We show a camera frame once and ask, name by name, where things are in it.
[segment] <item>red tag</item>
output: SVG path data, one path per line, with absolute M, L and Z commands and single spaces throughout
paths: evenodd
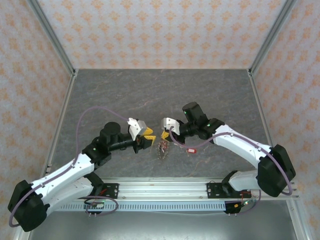
M 188 148 L 187 152 L 190 153 L 190 154 L 195 154 L 197 152 L 197 149 Z

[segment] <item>wall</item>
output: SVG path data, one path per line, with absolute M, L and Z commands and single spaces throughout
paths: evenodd
M 26 0 L 0 2 L 0 233 L 15 185 L 39 178 L 70 79 Z
M 40 0 L 75 68 L 249 68 L 285 0 Z
M 299 0 L 254 76 L 275 143 L 293 161 L 314 239 L 320 235 L 320 4 Z

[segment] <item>enclosure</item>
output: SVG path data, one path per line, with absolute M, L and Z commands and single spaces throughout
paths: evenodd
M 319 2 L 3 0 L 0 11 L 3 239 L 318 239 Z M 169 143 L 159 157 L 161 120 L 186 122 L 182 108 L 191 102 L 254 141 L 284 146 L 296 171 L 292 196 L 262 193 L 257 208 L 237 217 L 221 212 L 225 199 L 211 202 L 216 210 L 196 206 L 210 204 L 207 183 L 255 168 L 211 143 L 196 153 Z M 72 201 L 31 232 L 10 228 L 16 184 L 75 157 L 78 120 L 93 106 L 143 120 L 156 136 L 137 154 L 112 152 L 95 171 L 119 184 L 119 203 L 190 207 L 88 219 L 69 209 L 79 203 Z M 80 123 L 79 149 L 108 122 L 128 130 L 92 110 Z

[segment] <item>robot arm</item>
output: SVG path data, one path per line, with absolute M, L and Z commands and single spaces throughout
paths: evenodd
M 129 118 L 128 124 L 128 133 L 123 134 L 118 123 L 108 122 L 100 135 L 82 150 L 76 162 L 72 160 L 45 177 L 31 183 L 23 180 L 15 186 L 8 205 L 10 212 L 29 191 L 35 189 L 14 213 L 14 218 L 25 232 L 38 227 L 62 205 L 88 195 L 97 196 L 104 183 L 94 171 L 111 159 L 112 151 L 132 147 L 137 154 L 139 150 L 153 145 L 156 136 L 149 135 L 152 130 L 144 121 Z M 61 175 L 70 166 L 72 168 Z
M 231 150 L 256 168 L 256 170 L 246 172 L 232 171 L 223 181 L 225 191 L 261 189 L 268 195 L 277 197 L 287 184 L 277 166 L 264 152 L 268 152 L 276 159 L 289 181 L 295 177 L 296 172 L 284 147 L 280 145 L 271 147 L 256 142 L 216 118 L 208 119 L 196 102 L 188 103 L 182 110 L 188 122 L 183 123 L 180 120 L 164 118 L 162 120 L 163 139 L 172 142 L 169 129 L 175 140 L 182 144 L 185 143 L 186 137 L 194 135 L 203 140 L 216 136 L 210 141 L 212 144 Z

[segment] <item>patterned wallpaper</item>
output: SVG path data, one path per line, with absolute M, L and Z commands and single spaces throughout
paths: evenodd
M 15 185 L 39 178 L 70 79 L 26 0 L 0 1 L 0 239 Z
M 285 0 L 39 0 L 75 68 L 249 68 Z
M 320 4 L 299 0 L 254 76 L 274 142 L 288 150 L 320 236 Z

